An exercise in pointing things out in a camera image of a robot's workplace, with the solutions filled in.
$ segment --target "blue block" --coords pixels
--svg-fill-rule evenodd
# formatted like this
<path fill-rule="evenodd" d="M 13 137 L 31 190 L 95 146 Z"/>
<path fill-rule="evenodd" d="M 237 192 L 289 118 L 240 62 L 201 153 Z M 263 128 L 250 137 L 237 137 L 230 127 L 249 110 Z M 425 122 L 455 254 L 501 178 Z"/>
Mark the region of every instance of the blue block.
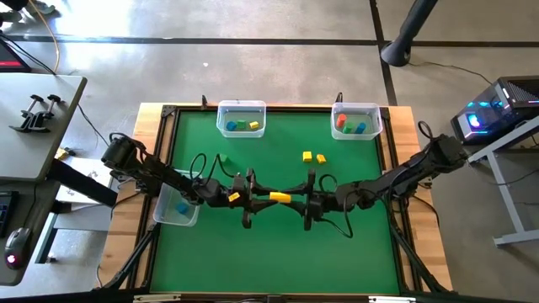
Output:
<path fill-rule="evenodd" d="M 176 205 L 176 210 L 180 214 L 185 215 L 189 211 L 189 206 L 185 203 L 179 203 L 178 205 Z"/>
<path fill-rule="evenodd" d="M 237 124 L 234 121 L 228 121 L 227 123 L 227 130 L 228 131 L 235 131 L 237 128 Z"/>
<path fill-rule="evenodd" d="M 367 125 L 363 122 L 361 122 L 357 128 L 355 129 L 355 133 L 356 134 L 363 134 L 363 132 L 365 131 L 365 128 L 367 128 Z"/>

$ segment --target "green block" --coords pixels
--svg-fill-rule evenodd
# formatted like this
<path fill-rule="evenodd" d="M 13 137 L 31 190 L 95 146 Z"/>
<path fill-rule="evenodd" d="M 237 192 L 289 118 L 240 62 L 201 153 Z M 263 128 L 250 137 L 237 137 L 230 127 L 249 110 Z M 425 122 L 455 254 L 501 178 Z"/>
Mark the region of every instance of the green block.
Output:
<path fill-rule="evenodd" d="M 247 127 L 247 122 L 245 122 L 245 120 L 238 120 L 236 124 L 238 130 L 245 130 L 245 127 Z"/>
<path fill-rule="evenodd" d="M 219 154 L 219 158 L 221 159 L 222 163 L 226 163 L 228 161 L 228 156 L 225 154 Z"/>
<path fill-rule="evenodd" d="M 346 122 L 344 123 L 343 134 L 349 134 L 352 132 L 353 129 L 354 129 L 354 123 Z"/>

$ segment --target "plastic container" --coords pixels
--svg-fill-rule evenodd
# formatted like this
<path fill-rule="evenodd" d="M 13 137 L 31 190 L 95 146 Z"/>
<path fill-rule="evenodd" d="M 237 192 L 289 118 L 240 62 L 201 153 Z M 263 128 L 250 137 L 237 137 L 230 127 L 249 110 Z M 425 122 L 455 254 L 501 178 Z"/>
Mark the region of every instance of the plastic container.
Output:
<path fill-rule="evenodd" d="M 346 114 L 346 122 L 355 127 L 351 133 L 345 134 L 342 127 L 337 127 L 340 114 Z M 363 133 L 356 134 L 355 128 L 365 123 Z M 337 140 L 372 140 L 382 132 L 380 107 L 372 103 L 335 103 L 331 107 L 331 136 Z"/>
<path fill-rule="evenodd" d="M 246 122 L 243 130 L 228 130 L 227 123 Z M 251 122 L 258 122 L 259 127 L 251 129 Z M 266 103 L 254 100 L 223 100 L 217 109 L 217 128 L 226 138 L 260 138 L 266 128 Z"/>
<path fill-rule="evenodd" d="M 188 171 L 176 169 L 176 172 L 189 177 Z M 199 216 L 199 208 L 200 206 L 192 205 L 184 199 L 178 190 L 164 183 L 153 211 L 153 219 L 163 224 L 192 227 Z"/>

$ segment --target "black metal frame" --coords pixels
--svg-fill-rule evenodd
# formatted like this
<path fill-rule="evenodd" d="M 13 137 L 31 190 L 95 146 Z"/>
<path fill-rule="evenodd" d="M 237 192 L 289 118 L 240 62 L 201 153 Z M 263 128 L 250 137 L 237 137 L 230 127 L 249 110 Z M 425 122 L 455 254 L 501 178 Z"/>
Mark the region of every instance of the black metal frame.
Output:
<path fill-rule="evenodd" d="M 192 106 L 192 105 L 164 105 L 163 106 L 163 111 L 162 111 L 162 114 L 161 114 L 161 121 L 159 123 L 159 129 L 158 129 L 158 132 L 157 132 L 157 139 L 156 139 L 156 145 L 155 145 L 154 153 L 158 154 L 158 155 L 162 153 L 163 140 L 166 139 L 166 138 L 164 138 L 165 125 L 167 124 L 167 120 L 172 117 L 173 118 L 173 131 L 172 131 L 172 134 L 171 134 L 171 137 L 170 137 L 171 141 L 170 141 L 170 144 L 168 145 L 167 159 L 166 159 L 166 163 L 168 165 L 172 165 L 172 155 L 173 155 L 173 152 L 174 152 L 175 142 L 176 142 L 176 139 L 177 139 L 178 128 L 179 128 L 179 119 L 180 119 L 181 113 L 182 112 L 200 112 L 200 111 L 205 111 L 205 110 L 217 111 L 217 107 L 215 105 L 207 106 L 204 103 L 203 103 L 203 105 L 201 107 L 196 107 L 196 106 Z M 280 113 L 330 113 L 331 112 L 330 107 L 269 106 L 269 107 L 266 108 L 266 110 L 269 113 L 274 113 L 274 112 L 280 112 Z M 384 130 L 385 130 L 386 136 L 387 136 L 387 144 L 389 146 L 389 157 L 392 160 L 392 166 L 396 167 L 398 165 L 397 149 L 395 147 L 395 141 L 393 140 L 393 137 L 392 137 L 391 118 L 390 118 L 390 114 L 389 114 L 389 109 L 388 108 L 381 108 L 381 116 L 382 116 L 382 120 L 383 120 L 383 124 L 384 124 Z M 379 169 L 380 169 L 380 172 L 382 172 L 383 170 L 386 169 L 386 165 L 385 165 L 385 161 L 384 161 L 384 152 L 382 150 L 382 141 L 381 141 L 380 135 L 375 138 L 375 144 L 376 144 L 376 154 L 378 155 L 378 160 L 379 160 L 378 161 Z M 413 238 L 412 238 L 412 229 L 411 229 L 410 221 L 409 221 L 409 218 L 408 218 L 408 212 L 406 211 L 406 209 L 403 206 L 404 206 L 404 204 L 402 202 L 400 204 L 400 207 L 402 208 L 402 210 L 405 210 L 403 212 L 403 215 L 402 215 L 402 218 L 403 218 L 402 227 L 403 227 L 403 231 L 404 231 L 404 235 L 405 235 L 405 240 L 410 244 L 411 247 L 414 247 Z M 142 236 L 143 236 L 143 234 L 140 233 L 140 231 L 143 231 L 146 228 L 147 217 L 150 215 L 149 211 L 150 211 L 149 206 L 147 208 L 143 207 L 143 210 L 142 210 L 142 213 L 141 213 L 141 218 L 144 218 L 144 219 L 141 220 L 140 223 L 139 223 L 139 226 L 138 226 L 139 232 L 137 233 L 136 243 L 138 243 L 140 241 L 140 239 L 142 238 Z M 389 230 L 390 224 L 391 224 L 391 218 L 388 216 L 387 217 L 387 229 L 388 230 Z M 160 224 L 157 224 L 155 226 L 155 228 L 159 229 Z M 144 279 L 143 279 L 142 285 L 141 285 L 144 292 L 147 292 L 147 293 L 149 293 L 149 291 L 150 291 L 150 285 L 151 285 L 151 282 L 152 282 L 153 265 L 155 263 L 155 257 L 156 257 L 156 254 L 157 254 L 158 240 L 159 240 L 159 232 L 157 233 L 155 238 L 152 240 L 152 243 L 150 244 L 150 251 L 149 251 L 149 254 L 148 254 L 146 272 L 145 272 Z M 391 237 L 391 241 L 392 241 L 393 259 L 395 261 L 395 270 L 396 270 L 396 273 L 397 273 L 398 289 L 399 289 L 399 293 L 403 293 L 404 291 L 408 290 L 408 286 L 407 286 L 406 281 L 404 279 L 404 270 L 403 270 L 403 263 L 402 263 L 402 259 L 401 259 L 401 254 L 400 254 L 398 244 L 397 244 L 397 242 L 395 241 L 395 239 L 393 237 Z M 131 272 L 131 275 L 130 275 L 131 279 L 128 280 L 129 282 L 132 281 L 131 283 L 128 282 L 128 287 L 130 287 L 130 288 L 134 288 L 134 277 L 136 277 L 136 270 L 137 270 L 137 266 L 135 266 L 135 268 Z M 419 275 L 414 270 L 413 270 L 413 273 L 414 273 L 413 274 L 414 289 L 415 290 L 422 290 L 422 288 L 421 288 L 421 280 L 419 278 Z M 223 296 L 221 296 L 219 294 L 188 294 L 188 295 L 182 295 L 182 298 L 185 298 L 185 296 L 189 296 L 189 297 L 193 296 L 193 298 L 201 298 L 201 300 L 202 299 L 210 300 L 211 298 L 217 298 L 217 297 L 218 297 L 219 300 L 225 300 L 225 299 L 226 300 L 241 300 L 241 299 L 244 298 L 243 295 L 231 295 L 232 297 L 230 295 L 227 295 L 226 297 L 223 297 Z M 353 300 L 363 300 L 363 299 L 365 299 L 364 295 L 353 295 L 352 297 L 350 297 L 350 299 L 353 299 Z M 328 299 L 328 298 L 333 298 L 333 299 L 339 298 L 341 300 L 344 297 L 342 295 L 336 295 L 336 296 L 323 295 L 323 296 L 319 297 L 319 300 L 321 300 L 322 298 L 324 298 L 325 300 Z"/>

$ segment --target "blue light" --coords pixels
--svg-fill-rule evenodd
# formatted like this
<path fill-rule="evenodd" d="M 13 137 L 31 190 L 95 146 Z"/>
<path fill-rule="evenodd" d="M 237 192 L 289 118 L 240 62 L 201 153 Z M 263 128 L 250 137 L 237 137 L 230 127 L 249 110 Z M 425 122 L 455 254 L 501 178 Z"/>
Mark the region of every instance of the blue light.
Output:
<path fill-rule="evenodd" d="M 481 126 L 481 123 L 479 123 L 478 117 L 475 114 L 468 115 L 468 122 L 473 127 Z"/>

